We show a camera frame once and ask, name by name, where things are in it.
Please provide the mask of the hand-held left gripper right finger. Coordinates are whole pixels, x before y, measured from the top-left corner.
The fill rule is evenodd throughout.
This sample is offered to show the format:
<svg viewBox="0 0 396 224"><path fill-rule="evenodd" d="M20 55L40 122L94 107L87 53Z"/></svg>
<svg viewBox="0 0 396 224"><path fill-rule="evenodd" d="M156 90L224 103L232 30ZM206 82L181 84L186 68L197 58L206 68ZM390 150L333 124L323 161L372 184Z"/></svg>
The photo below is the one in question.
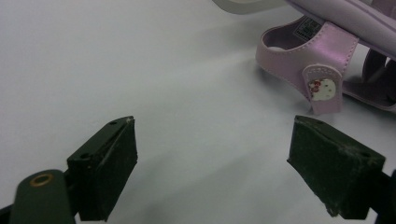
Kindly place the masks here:
<svg viewBox="0 0 396 224"><path fill-rule="evenodd" d="M323 121L294 118L288 163L333 217L367 217L385 160Z"/></svg>

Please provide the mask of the pink child sandal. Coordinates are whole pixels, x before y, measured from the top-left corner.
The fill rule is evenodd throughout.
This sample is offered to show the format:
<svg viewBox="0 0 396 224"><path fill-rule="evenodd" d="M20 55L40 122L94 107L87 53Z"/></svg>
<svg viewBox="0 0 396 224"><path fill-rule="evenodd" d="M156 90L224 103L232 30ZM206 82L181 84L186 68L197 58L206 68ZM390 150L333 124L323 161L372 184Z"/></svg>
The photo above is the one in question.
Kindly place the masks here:
<svg viewBox="0 0 396 224"><path fill-rule="evenodd" d="M358 44L356 36L331 22L301 17L262 34L256 61L300 92L316 115L339 112L344 95L396 113L396 59L370 49L361 80L344 80Z"/></svg>
<svg viewBox="0 0 396 224"><path fill-rule="evenodd" d="M370 49L396 60L396 0L212 0L244 15L289 4L306 16L329 21L356 35Z"/></svg>

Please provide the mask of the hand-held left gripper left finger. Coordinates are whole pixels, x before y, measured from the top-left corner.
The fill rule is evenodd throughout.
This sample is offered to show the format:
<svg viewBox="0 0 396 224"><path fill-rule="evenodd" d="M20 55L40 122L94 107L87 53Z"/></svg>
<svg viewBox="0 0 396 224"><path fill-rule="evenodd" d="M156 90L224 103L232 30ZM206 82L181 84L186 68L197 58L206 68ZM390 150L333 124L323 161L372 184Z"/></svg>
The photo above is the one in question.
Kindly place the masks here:
<svg viewBox="0 0 396 224"><path fill-rule="evenodd" d="M67 159L81 220L108 220L137 159L132 116L110 121Z"/></svg>

